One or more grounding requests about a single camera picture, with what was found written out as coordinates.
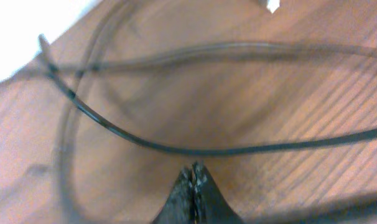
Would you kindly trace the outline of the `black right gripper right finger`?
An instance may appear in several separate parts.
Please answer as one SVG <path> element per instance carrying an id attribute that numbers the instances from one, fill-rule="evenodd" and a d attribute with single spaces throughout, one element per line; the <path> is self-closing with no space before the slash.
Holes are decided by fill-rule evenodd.
<path id="1" fill-rule="evenodd" d="M 225 200 L 207 167 L 201 162 L 194 162 L 192 169 L 196 222 L 243 224 L 244 221 Z"/>

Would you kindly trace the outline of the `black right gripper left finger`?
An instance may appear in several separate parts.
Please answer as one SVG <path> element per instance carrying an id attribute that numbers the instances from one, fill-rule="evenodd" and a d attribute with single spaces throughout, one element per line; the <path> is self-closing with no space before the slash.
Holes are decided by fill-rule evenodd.
<path id="1" fill-rule="evenodd" d="M 153 219 L 152 224 L 195 223 L 192 180 L 192 171 L 184 167 L 179 172 L 165 204 Z"/>

